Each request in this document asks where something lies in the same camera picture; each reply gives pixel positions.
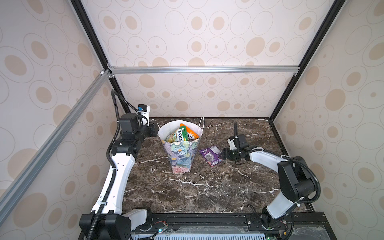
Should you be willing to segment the purple pink snack bag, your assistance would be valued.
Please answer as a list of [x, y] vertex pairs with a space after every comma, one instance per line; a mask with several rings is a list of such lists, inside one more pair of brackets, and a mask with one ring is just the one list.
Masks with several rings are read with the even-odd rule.
[[218, 165], [222, 159], [220, 158], [221, 151], [217, 146], [212, 146], [207, 149], [199, 150], [199, 153], [203, 156], [205, 161], [211, 166], [214, 167]]

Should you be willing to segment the green spring tea snack bag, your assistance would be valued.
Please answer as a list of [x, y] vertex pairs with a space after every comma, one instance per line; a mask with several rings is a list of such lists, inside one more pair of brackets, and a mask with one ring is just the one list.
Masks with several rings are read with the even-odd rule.
[[188, 141], [188, 131], [186, 126], [179, 127], [166, 138], [166, 142], [168, 143], [185, 142], [185, 141]]

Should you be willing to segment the floral paper bag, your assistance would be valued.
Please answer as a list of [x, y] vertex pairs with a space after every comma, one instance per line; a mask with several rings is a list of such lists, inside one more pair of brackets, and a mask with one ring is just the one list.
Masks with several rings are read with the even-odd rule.
[[[184, 124], [197, 133], [200, 137], [194, 141], [175, 142], [168, 143], [166, 138], [172, 134], [176, 129], [180, 127], [180, 124]], [[197, 153], [200, 139], [203, 135], [203, 129], [205, 126], [205, 119], [202, 117], [198, 125], [183, 121], [171, 121], [162, 127], [158, 131], [158, 137], [161, 139], [163, 147], [168, 155], [173, 173], [187, 173], [191, 170], [192, 163]]]

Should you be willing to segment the orange snack bag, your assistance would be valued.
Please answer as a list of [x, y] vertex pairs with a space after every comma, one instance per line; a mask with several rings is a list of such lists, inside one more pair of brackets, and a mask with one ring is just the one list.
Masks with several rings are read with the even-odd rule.
[[189, 141], [194, 141], [196, 139], [198, 139], [200, 136], [195, 133], [192, 129], [190, 129], [188, 126], [184, 125], [184, 124], [180, 124], [180, 127], [185, 127], [186, 128], [186, 131], [187, 131], [187, 136], [188, 136], [188, 140]]

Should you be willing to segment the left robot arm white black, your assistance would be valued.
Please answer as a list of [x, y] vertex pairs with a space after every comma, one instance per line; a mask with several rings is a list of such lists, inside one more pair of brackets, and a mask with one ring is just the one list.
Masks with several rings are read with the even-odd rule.
[[158, 127], [149, 121], [149, 111], [124, 114], [107, 149], [110, 169], [91, 213], [83, 214], [79, 225], [88, 240], [130, 240], [139, 226], [150, 226], [150, 210], [134, 209], [123, 214], [123, 198], [130, 172], [142, 143], [155, 137]]

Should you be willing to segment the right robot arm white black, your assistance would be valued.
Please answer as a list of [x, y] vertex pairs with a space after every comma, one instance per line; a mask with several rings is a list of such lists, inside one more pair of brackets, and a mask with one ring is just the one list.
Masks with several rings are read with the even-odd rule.
[[265, 221], [279, 219], [299, 205], [314, 203], [319, 199], [320, 181], [302, 157], [292, 158], [277, 155], [262, 147], [252, 147], [243, 134], [229, 137], [228, 144], [221, 158], [240, 165], [251, 161], [278, 173], [280, 193], [263, 209], [262, 219]]

